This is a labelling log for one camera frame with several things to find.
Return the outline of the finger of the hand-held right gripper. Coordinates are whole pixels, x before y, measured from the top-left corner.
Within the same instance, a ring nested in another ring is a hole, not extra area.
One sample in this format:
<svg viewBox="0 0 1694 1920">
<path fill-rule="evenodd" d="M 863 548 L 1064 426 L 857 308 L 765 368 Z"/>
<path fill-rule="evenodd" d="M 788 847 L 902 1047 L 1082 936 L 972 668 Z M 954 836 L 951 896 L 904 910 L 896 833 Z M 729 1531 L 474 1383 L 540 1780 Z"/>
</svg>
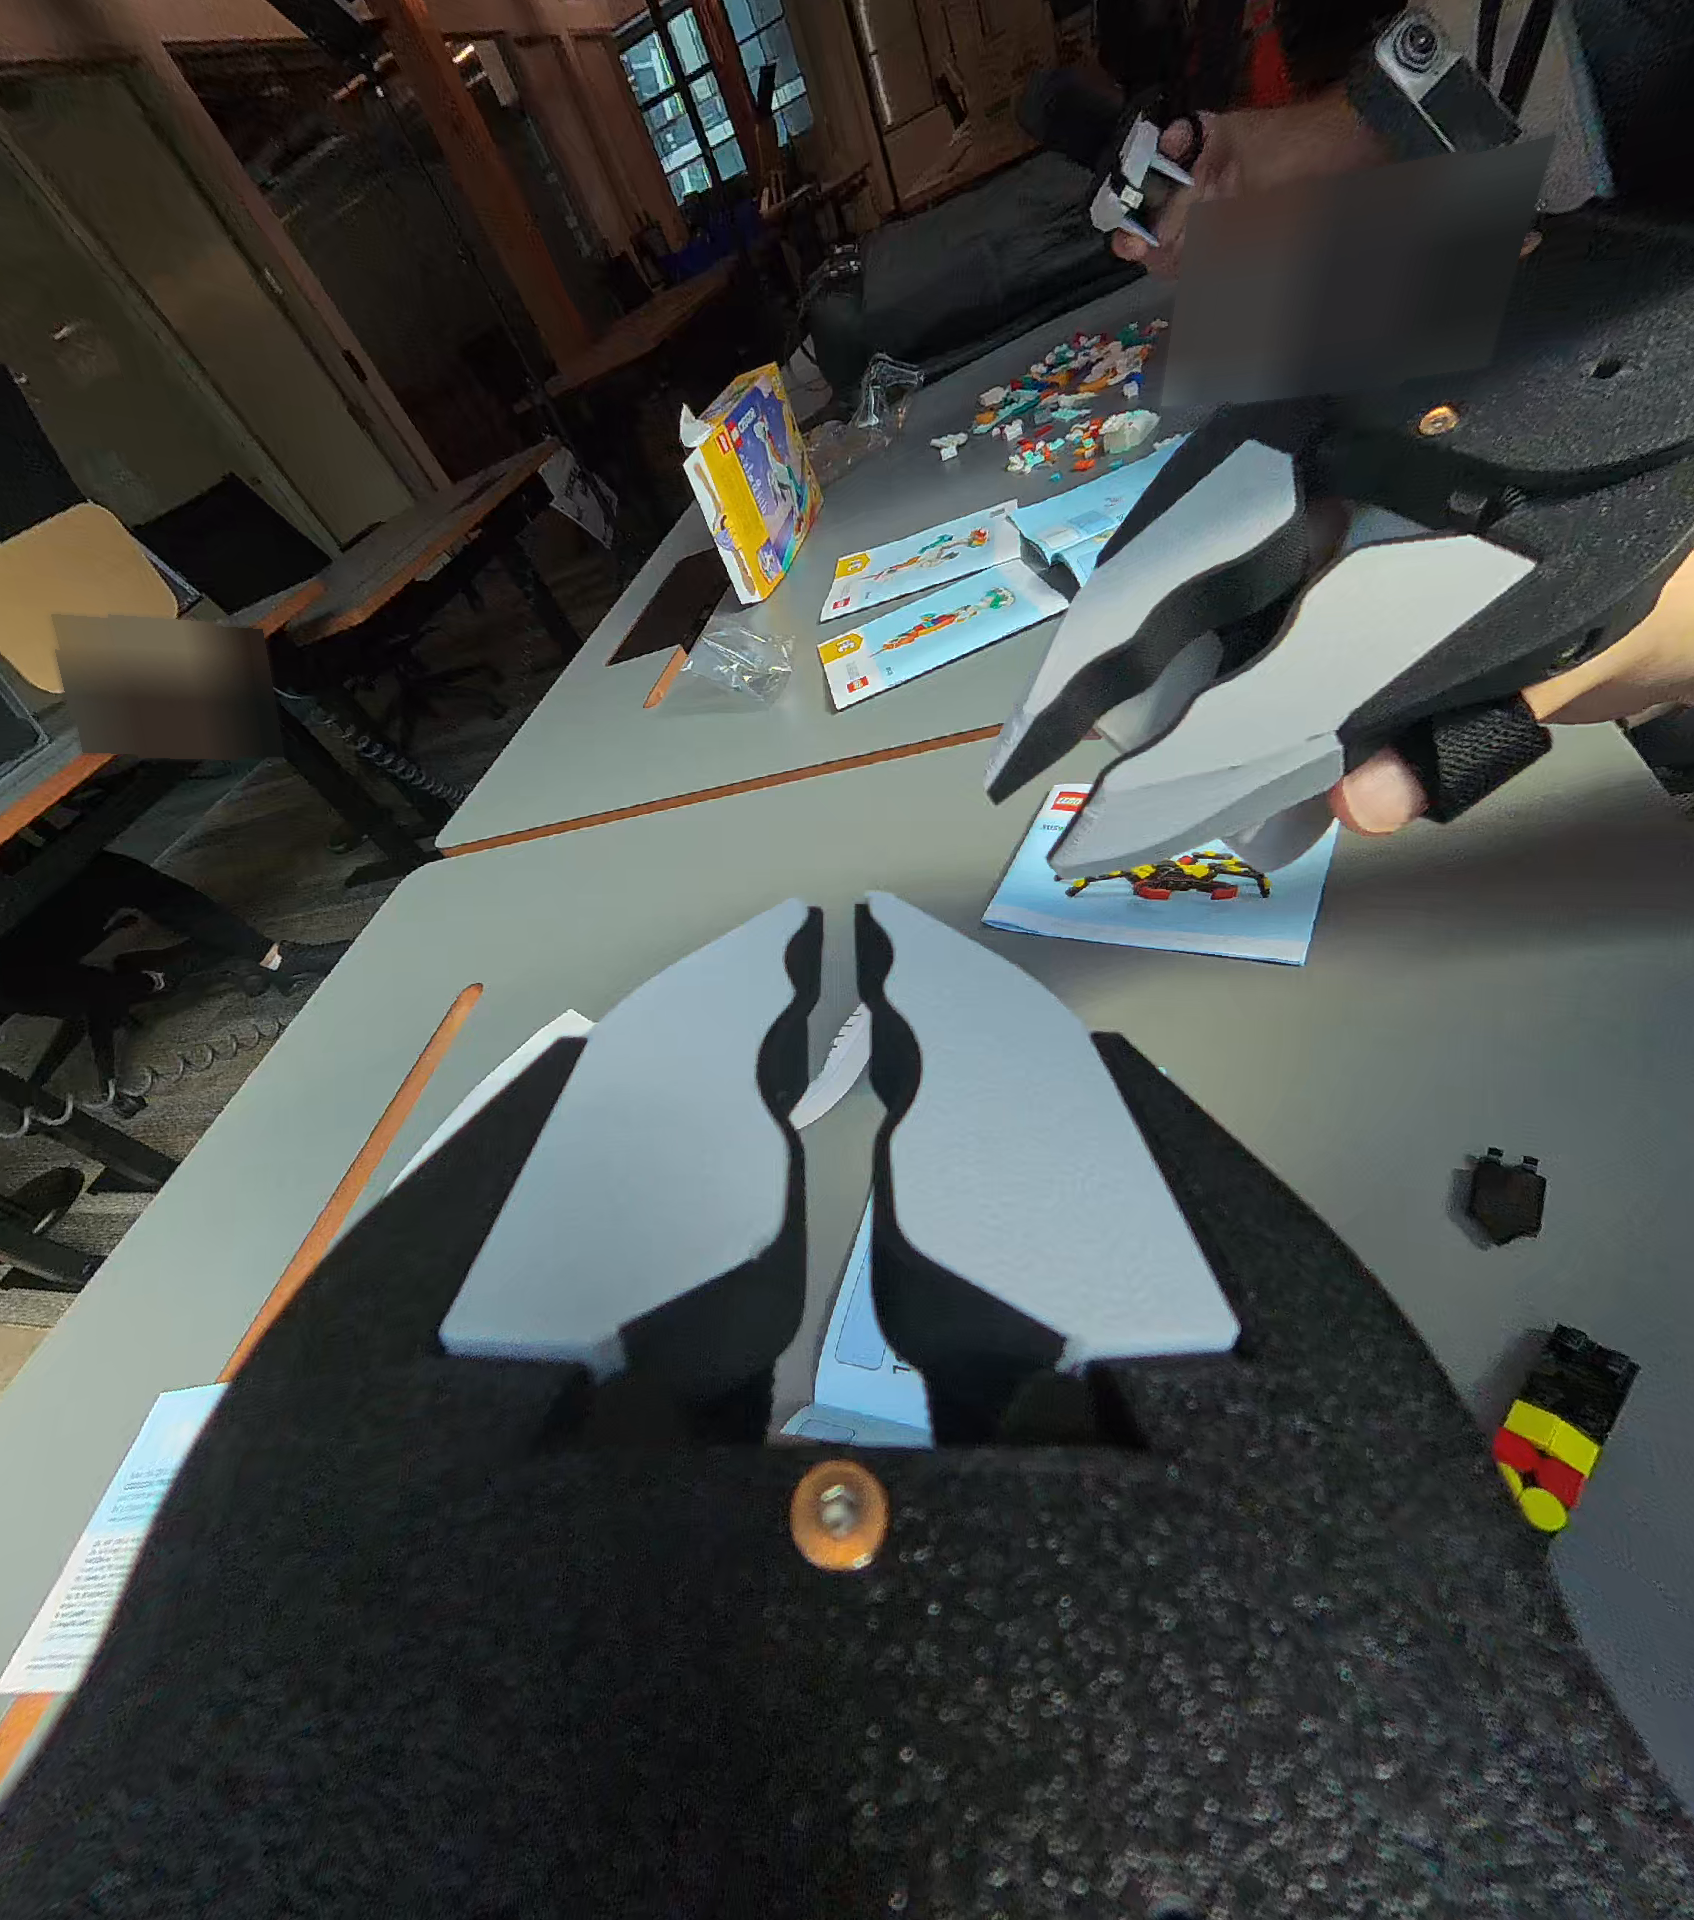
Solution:
<svg viewBox="0 0 1694 1920">
<path fill-rule="evenodd" d="M 1200 637 L 1219 674 L 1257 661 L 1315 584 L 1292 460 L 1247 442 L 1146 525 L 1123 526 L 1069 605 L 1048 654 L 1003 725 L 985 774 L 1004 804 L 1114 709 L 1148 693 Z"/>
<path fill-rule="evenodd" d="M 1221 674 L 1216 635 L 1099 725 L 1119 750 L 1054 845 L 1056 874 L 1113 874 L 1227 848 L 1291 866 L 1332 828 L 1343 725 L 1524 582 L 1534 560 L 1480 537 L 1380 540 L 1307 589 L 1274 641 Z"/>
</svg>

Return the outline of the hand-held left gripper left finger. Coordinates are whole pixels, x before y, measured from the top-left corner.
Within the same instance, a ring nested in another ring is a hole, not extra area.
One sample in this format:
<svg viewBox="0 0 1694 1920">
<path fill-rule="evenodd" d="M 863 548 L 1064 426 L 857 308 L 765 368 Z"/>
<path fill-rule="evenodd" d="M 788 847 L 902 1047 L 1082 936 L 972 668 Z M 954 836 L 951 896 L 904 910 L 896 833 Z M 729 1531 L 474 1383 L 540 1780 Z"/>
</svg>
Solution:
<svg viewBox="0 0 1694 1920">
<path fill-rule="evenodd" d="M 624 1430 L 765 1443 L 810 1280 L 821 910 L 788 898 L 579 1042 L 438 1325 L 445 1358 L 594 1395 Z"/>
</svg>

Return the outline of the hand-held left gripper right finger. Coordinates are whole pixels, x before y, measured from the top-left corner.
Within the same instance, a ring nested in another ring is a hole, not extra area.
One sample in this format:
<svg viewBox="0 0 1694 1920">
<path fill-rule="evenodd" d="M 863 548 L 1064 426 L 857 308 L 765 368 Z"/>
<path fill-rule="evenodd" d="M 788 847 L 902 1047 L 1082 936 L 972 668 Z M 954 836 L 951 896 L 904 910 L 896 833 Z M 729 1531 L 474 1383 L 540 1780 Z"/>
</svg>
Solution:
<svg viewBox="0 0 1694 1920">
<path fill-rule="evenodd" d="M 882 1102 L 869 1286 L 934 1443 L 1101 1429 L 1114 1371 L 1232 1358 L 1245 1326 L 1144 1127 L 1158 1068 L 893 892 L 855 910 Z"/>
</svg>

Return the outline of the small black brick assembly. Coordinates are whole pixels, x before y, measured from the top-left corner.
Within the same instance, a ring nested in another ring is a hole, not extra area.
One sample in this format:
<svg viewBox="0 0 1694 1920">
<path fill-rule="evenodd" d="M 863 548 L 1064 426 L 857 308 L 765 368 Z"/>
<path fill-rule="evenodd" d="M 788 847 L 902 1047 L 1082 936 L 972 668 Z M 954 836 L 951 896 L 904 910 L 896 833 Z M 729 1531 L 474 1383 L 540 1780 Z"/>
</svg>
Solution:
<svg viewBox="0 0 1694 1920">
<path fill-rule="evenodd" d="M 1549 1178 L 1534 1156 L 1490 1146 L 1468 1164 L 1458 1221 L 1483 1247 L 1513 1247 L 1543 1235 Z"/>
</svg>

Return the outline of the yellow red black brick assembly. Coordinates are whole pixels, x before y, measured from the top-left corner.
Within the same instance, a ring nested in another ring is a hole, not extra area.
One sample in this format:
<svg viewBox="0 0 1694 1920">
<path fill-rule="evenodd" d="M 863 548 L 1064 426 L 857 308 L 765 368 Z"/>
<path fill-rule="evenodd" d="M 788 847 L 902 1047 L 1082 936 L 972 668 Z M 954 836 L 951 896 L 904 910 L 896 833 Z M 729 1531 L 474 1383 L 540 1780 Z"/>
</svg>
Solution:
<svg viewBox="0 0 1694 1920">
<path fill-rule="evenodd" d="M 1553 1539 L 1570 1527 L 1640 1375 L 1635 1356 L 1581 1328 L 1544 1336 L 1490 1445 L 1529 1529 Z"/>
</svg>

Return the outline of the grey desk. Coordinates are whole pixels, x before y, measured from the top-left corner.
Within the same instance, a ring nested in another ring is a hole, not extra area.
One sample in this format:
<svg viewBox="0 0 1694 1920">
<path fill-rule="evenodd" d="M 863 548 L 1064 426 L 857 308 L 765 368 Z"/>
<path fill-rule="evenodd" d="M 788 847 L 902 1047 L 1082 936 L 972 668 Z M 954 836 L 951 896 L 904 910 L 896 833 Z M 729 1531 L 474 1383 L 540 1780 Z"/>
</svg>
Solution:
<svg viewBox="0 0 1694 1920">
<path fill-rule="evenodd" d="M 403 883 L 0 1399 L 0 1674 L 158 1395 L 237 1353 L 469 988 L 379 1197 L 499 1063 L 782 901 L 826 913 L 813 1055 L 855 1005 L 855 905 L 977 936 L 1036 799 L 987 748 L 894 757 L 453 857 Z M 1446 828 L 1343 835 L 1301 968 L 987 939 L 1129 1037 L 1393 1292 L 1485 1419 L 1529 1332 L 1640 1367 L 1553 1560 L 1694 1810 L 1694 828 L 1612 731 L 1570 729 Z M 1461 1222 L 1534 1156 L 1543 1233 Z"/>
<path fill-rule="evenodd" d="M 1052 496 L 1050 485 L 1006 472 L 1001 442 L 969 444 L 957 460 L 944 463 L 932 440 L 964 430 L 983 393 L 1026 372 L 1060 339 L 1151 322 L 1168 314 L 1173 300 L 1165 280 L 1144 277 L 1029 328 L 920 389 L 902 430 L 884 448 L 822 485 L 821 516 L 787 584 L 753 611 L 765 630 L 791 642 L 793 672 L 773 703 L 717 685 L 697 687 L 691 676 L 680 676 L 658 705 L 650 705 L 669 657 L 617 661 L 624 635 L 674 566 L 714 545 L 701 510 L 686 507 L 476 780 L 469 802 L 438 833 L 438 852 L 465 854 L 537 833 L 569 833 L 574 825 L 692 802 L 720 788 L 805 779 L 816 766 L 849 759 L 997 732 L 1044 658 L 1054 623 L 1006 637 L 859 709 L 835 712 L 816 657 L 826 637 L 816 616 L 837 562 L 1001 503 Z"/>
</svg>

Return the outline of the wooden desk with black legs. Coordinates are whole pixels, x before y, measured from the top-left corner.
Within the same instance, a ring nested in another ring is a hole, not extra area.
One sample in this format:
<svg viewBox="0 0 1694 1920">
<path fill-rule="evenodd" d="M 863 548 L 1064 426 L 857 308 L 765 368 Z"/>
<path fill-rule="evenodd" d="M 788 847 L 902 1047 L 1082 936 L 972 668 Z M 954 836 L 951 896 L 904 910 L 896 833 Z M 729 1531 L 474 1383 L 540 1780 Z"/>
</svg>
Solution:
<svg viewBox="0 0 1694 1920">
<path fill-rule="evenodd" d="M 349 838 L 379 858 L 347 876 L 349 888 L 397 883 L 434 863 L 433 838 L 466 794 L 428 774 L 380 732 L 354 701 L 374 637 L 415 630 L 440 570 L 476 580 L 501 564 L 525 595 L 562 661 L 580 637 L 527 547 L 527 523 L 547 492 L 548 465 L 567 448 L 545 440 L 430 492 L 347 547 L 319 574 L 235 614 L 267 642 L 289 766 L 336 812 Z"/>
</svg>

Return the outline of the blue instruction booklet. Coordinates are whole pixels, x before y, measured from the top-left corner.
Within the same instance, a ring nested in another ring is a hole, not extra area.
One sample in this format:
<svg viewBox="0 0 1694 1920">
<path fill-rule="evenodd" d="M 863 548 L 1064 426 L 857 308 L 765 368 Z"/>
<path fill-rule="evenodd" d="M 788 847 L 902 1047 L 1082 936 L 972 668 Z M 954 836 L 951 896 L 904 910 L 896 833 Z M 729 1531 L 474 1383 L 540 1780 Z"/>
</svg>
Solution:
<svg viewBox="0 0 1694 1920">
<path fill-rule="evenodd" d="M 1114 533 L 1184 442 L 1184 437 L 1166 438 L 1106 475 L 1087 476 L 1064 492 L 1014 507 L 1010 519 L 1024 548 L 1041 566 L 1060 566 L 1074 584 L 1087 582 Z"/>
</svg>

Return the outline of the pile of colourful toy bricks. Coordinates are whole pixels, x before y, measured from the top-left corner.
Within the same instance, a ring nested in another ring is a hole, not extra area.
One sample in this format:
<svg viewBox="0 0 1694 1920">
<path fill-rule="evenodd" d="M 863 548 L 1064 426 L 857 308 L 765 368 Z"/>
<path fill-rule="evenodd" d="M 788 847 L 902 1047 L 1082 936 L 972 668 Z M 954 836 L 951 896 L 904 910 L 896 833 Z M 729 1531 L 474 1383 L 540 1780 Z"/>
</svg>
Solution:
<svg viewBox="0 0 1694 1920">
<path fill-rule="evenodd" d="M 931 437 L 931 447 L 947 466 L 995 453 L 1006 475 L 1050 483 L 1124 465 L 1160 437 L 1160 415 L 1144 402 L 1144 386 L 1168 336 L 1165 317 L 1076 330 L 985 391 L 971 423 Z"/>
</svg>

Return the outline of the white instruction booklet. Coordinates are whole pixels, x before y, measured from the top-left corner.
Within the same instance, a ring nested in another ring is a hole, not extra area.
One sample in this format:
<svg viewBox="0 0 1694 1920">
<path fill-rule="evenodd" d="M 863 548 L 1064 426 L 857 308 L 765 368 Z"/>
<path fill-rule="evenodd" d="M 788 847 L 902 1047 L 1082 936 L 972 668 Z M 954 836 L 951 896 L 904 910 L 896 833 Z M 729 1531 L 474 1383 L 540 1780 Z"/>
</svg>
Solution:
<svg viewBox="0 0 1694 1920">
<path fill-rule="evenodd" d="M 830 625 L 859 618 L 1017 560 L 1023 537 L 1012 520 L 1014 513 L 1017 503 L 1004 499 L 922 533 L 840 557 L 818 621 Z"/>
<path fill-rule="evenodd" d="M 818 647 L 835 712 L 865 707 L 1069 611 L 1069 596 L 1020 560 L 940 584 L 851 623 Z"/>
</svg>

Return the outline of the clear plastic bag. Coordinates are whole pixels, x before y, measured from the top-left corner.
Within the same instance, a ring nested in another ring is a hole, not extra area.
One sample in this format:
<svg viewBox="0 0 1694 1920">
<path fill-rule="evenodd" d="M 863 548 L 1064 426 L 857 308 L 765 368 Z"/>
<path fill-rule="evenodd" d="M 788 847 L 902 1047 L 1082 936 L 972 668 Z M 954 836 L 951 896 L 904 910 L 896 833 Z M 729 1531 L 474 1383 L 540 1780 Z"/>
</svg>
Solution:
<svg viewBox="0 0 1694 1920">
<path fill-rule="evenodd" d="M 894 440 L 925 379 L 922 366 L 879 351 L 860 376 L 849 429 L 881 442 Z"/>
<path fill-rule="evenodd" d="M 794 642 L 741 612 L 719 612 L 686 651 L 682 685 L 759 707 L 776 705 L 794 678 Z"/>
</svg>

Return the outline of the orange cone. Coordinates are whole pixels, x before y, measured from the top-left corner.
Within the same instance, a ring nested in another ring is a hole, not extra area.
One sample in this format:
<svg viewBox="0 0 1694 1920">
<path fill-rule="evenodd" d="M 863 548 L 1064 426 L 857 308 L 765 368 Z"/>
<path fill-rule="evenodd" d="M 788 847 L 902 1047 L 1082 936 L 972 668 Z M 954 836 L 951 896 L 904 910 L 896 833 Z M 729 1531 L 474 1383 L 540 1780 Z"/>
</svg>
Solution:
<svg viewBox="0 0 1694 1920">
<path fill-rule="evenodd" d="M 1276 3 L 1242 5 L 1238 54 L 1232 108 L 1272 111 L 1296 102 L 1298 93 Z"/>
</svg>

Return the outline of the black flat pad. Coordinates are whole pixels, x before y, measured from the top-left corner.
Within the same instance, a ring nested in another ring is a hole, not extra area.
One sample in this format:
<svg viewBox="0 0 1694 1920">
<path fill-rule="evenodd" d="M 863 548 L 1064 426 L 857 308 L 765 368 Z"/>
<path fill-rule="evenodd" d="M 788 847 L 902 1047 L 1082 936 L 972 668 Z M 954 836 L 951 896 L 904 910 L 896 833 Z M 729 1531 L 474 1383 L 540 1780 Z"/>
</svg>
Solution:
<svg viewBox="0 0 1694 1920">
<path fill-rule="evenodd" d="M 642 605 L 608 665 L 691 651 L 726 605 L 731 589 L 720 551 L 703 548 L 678 558 Z"/>
</svg>

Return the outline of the white printed leaflet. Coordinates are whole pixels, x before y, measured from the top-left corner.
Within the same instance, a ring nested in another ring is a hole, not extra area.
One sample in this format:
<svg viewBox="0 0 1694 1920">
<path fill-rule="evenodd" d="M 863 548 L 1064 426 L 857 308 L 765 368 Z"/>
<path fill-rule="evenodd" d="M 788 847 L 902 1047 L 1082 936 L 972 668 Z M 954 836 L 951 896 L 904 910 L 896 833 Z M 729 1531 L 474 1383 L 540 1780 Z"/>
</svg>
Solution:
<svg viewBox="0 0 1694 1920">
<path fill-rule="evenodd" d="M 80 1686 L 126 1594 L 149 1534 L 229 1386 L 163 1393 L 0 1674 L 0 1699 Z"/>
</svg>

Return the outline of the paned window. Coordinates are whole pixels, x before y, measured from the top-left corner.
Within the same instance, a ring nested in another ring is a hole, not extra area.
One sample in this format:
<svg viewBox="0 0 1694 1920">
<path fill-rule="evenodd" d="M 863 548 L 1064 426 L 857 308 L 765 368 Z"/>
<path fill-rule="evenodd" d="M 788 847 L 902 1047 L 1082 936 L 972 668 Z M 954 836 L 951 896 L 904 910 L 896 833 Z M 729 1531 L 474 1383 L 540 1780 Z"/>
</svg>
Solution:
<svg viewBox="0 0 1694 1920">
<path fill-rule="evenodd" d="M 719 8 L 749 91 L 773 74 L 776 142 L 782 152 L 796 152 L 813 134 L 813 96 L 787 5 L 724 3 Z M 737 114 L 724 102 L 717 57 L 695 5 L 639 5 L 617 30 L 617 51 L 676 206 L 688 210 L 749 175 Z"/>
</svg>

